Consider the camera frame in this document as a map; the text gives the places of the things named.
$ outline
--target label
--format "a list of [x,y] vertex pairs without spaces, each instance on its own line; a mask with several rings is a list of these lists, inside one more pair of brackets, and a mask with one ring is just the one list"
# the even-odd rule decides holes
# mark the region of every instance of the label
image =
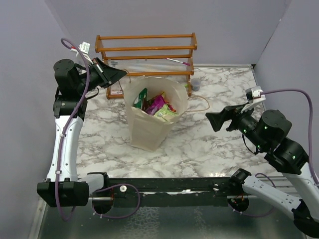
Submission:
[[121,95],[122,90],[111,90],[111,95]]
[[82,44],[81,44],[81,48],[80,48],[80,51],[86,53],[86,54],[89,54],[89,50],[90,50],[90,44],[83,41]]
[[118,64],[118,63],[117,63],[116,61],[114,61],[114,60],[111,60],[111,61],[110,61],[110,65],[113,66],[113,67],[116,67],[117,64]]

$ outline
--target pink item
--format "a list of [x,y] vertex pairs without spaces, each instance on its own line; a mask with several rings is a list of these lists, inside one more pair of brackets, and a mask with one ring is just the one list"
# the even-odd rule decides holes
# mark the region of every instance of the pink item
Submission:
[[174,60],[174,59],[171,59],[171,58],[165,58],[166,60],[169,60],[169,61],[174,61],[174,62],[178,62],[180,64],[184,64],[184,65],[187,65],[187,66],[190,66],[189,63],[187,62],[184,62],[184,61],[178,61],[178,60]]
[[156,96],[155,99],[154,99],[154,102],[150,105],[150,107],[148,107],[146,109],[146,113],[153,116],[155,115],[155,113],[157,111],[160,110],[160,108],[163,107],[163,105],[165,105],[165,100],[163,98],[163,96],[159,95],[159,96]]

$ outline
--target white connector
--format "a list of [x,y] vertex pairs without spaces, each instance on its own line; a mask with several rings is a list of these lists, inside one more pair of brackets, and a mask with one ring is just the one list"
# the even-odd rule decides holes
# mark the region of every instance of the white connector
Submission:
[[[83,56],[85,57],[85,59],[88,61],[89,64],[93,64],[91,58],[88,56],[89,54],[89,50],[90,50],[90,44],[83,41],[82,44],[79,45],[79,49],[80,51],[83,53]],[[75,57],[78,59],[78,61],[82,61],[82,58],[79,54],[79,52],[75,49],[75,48],[71,48],[70,51],[74,51],[76,52]]]
[[241,113],[254,108],[256,105],[266,100],[266,96],[261,94],[263,90],[260,88],[260,86],[256,86],[246,90],[246,94],[250,92],[252,99],[248,99],[249,103],[244,106],[244,108],[241,110]]
[[261,93],[263,90],[257,89],[257,90],[252,90],[252,96],[254,99],[261,98]]

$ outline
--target bag handle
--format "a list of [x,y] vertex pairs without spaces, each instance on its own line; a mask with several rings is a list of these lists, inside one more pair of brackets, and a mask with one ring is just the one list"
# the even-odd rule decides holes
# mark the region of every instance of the bag handle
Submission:
[[205,97],[203,97],[203,96],[192,95],[192,96],[191,96],[191,97],[189,97],[188,99],[192,99],[192,98],[196,98],[196,97],[204,99],[204,100],[207,102],[208,107],[207,107],[207,108],[205,108],[205,109],[203,109],[203,110],[190,110],[190,111],[185,111],[184,113],[186,113],[186,112],[200,112],[200,111],[206,111],[206,110],[208,110],[208,109],[210,108],[210,104],[209,104],[208,100],[207,100]]
[[130,78],[130,83],[131,83],[131,75],[130,75],[130,72],[127,70],[127,69],[121,69],[122,71],[126,71],[129,75],[129,78]]

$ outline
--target green snack package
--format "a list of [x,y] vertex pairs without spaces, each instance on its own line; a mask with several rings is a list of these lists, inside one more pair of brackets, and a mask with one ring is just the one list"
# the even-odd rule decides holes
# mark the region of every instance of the green snack package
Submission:
[[177,116],[178,113],[173,112],[169,109],[167,104],[164,104],[162,108],[160,108],[156,113],[155,113],[155,117],[160,118],[163,121],[168,121],[170,120],[172,117]]
[[136,97],[133,106],[143,110],[146,107],[146,97],[148,96],[147,88],[144,88]]

